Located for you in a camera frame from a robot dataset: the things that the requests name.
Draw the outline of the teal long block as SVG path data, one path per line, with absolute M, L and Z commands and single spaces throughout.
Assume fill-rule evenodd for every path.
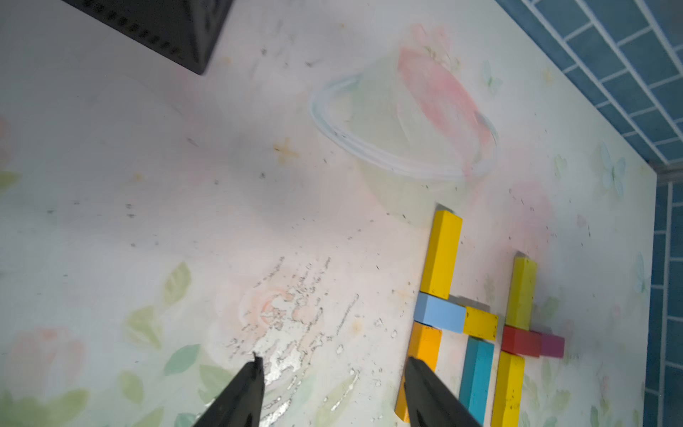
M 459 400 L 480 425 L 485 421 L 493 357 L 492 343 L 468 338 Z

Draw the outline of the magenta block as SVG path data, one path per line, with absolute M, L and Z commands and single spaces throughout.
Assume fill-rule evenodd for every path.
M 565 356 L 565 338 L 554 334 L 540 334 L 540 356 L 563 359 Z

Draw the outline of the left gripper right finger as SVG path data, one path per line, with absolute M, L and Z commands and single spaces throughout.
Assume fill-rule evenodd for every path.
M 480 424 L 421 359 L 409 357 L 404 391 L 409 423 L 419 427 L 480 427 Z

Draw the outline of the small yellow short block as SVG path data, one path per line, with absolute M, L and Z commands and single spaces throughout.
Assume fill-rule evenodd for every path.
M 494 342 L 499 325 L 498 316 L 472 307 L 465 308 L 464 334 Z

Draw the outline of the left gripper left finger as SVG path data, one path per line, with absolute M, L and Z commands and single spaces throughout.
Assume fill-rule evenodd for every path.
M 254 356 L 201 414 L 194 427 L 258 426 L 265 390 L 263 359 Z

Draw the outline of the red block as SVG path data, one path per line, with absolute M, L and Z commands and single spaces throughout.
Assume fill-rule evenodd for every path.
M 505 325 L 501 349 L 510 354 L 540 358 L 542 335 L 533 331 Z

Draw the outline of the bright yellow long block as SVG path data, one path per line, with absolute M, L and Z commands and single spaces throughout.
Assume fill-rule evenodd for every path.
M 501 352 L 494 390 L 492 427 L 517 427 L 523 391 L 525 359 Z

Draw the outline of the light blue short block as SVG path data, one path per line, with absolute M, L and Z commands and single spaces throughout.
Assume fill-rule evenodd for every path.
M 440 330 L 464 333 L 466 308 L 434 295 L 419 293 L 414 321 Z

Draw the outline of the lemon yellow long block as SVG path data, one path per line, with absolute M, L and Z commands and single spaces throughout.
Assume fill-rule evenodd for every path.
M 514 259 L 506 325 L 529 331 L 534 305 L 537 263 L 526 257 Z

